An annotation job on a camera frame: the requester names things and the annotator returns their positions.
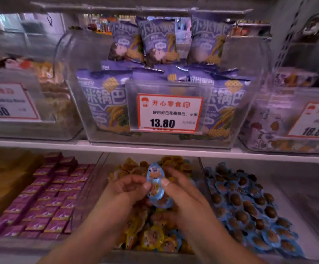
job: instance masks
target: person's left hand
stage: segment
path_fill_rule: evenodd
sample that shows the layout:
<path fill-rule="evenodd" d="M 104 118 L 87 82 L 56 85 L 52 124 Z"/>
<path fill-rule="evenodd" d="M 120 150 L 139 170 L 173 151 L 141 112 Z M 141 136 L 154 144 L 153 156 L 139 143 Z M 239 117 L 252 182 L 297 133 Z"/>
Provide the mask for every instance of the person's left hand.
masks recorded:
<path fill-rule="evenodd" d="M 103 252 L 112 250 L 125 230 L 133 205 L 137 202 L 145 205 L 150 189 L 151 183 L 140 175 L 127 175 L 109 182 L 81 227 L 100 232 L 100 248 Z"/>

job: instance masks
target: stack of purple boxes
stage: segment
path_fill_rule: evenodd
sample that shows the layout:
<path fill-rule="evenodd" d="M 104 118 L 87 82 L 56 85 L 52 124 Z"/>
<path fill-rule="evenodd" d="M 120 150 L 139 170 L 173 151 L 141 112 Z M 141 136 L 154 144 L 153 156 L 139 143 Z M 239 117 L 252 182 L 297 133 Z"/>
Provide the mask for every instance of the stack of purple boxes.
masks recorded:
<path fill-rule="evenodd" d="M 95 164 L 48 153 L 27 186 L 0 217 L 0 236 L 62 239 L 71 233 L 70 218 Z"/>

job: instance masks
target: cartoon head logo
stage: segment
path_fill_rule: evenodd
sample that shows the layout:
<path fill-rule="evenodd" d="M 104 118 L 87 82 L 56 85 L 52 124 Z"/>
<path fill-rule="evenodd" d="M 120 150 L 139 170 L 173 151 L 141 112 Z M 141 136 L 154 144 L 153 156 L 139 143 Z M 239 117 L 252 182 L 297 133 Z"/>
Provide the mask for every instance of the cartoon head logo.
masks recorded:
<path fill-rule="evenodd" d="M 311 115 L 312 112 L 313 112 L 315 109 L 316 109 L 315 106 L 309 106 L 309 107 L 307 107 L 307 109 L 306 109 L 306 115 Z"/>
<path fill-rule="evenodd" d="M 149 105 L 149 99 L 147 97 L 142 97 L 141 102 L 143 107 L 147 107 Z"/>

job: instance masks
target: red-bordered price tag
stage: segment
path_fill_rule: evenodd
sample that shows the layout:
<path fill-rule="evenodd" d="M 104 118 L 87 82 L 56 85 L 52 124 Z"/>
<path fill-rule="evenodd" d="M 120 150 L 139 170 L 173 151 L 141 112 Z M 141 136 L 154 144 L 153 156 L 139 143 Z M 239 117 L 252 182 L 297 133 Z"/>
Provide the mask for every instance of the red-bordered price tag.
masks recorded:
<path fill-rule="evenodd" d="M 319 139 L 319 103 L 309 102 L 288 137 Z"/>
<path fill-rule="evenodd" d="M 29 93 L 19 83 L 0 83 L 0 121 L 41 122 Z"/>
<path fill-rule="evenodd" d="M 195 133 L 202 97 L 140 93 L 137 97 L 140 131 Z"/>

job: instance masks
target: price tag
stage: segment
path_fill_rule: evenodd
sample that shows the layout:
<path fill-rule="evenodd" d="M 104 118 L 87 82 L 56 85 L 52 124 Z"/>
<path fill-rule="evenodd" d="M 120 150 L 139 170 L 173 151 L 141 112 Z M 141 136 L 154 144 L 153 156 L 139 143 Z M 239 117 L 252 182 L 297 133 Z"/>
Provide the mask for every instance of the price tag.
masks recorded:
<path fill-rule="evenodd" d="M 0 83 L 0 121 L 41 122 L 27 90 L 18 83 Z"/>
<path fill-rule="evenodd" d="M 319 139 L 319 103 L 308 103 L 288 137 Z"/>
<path fill-rule="evenodd" d="M 142 131 L 195 133 L 203 98 L 140 93 L 138 126 Z"/>

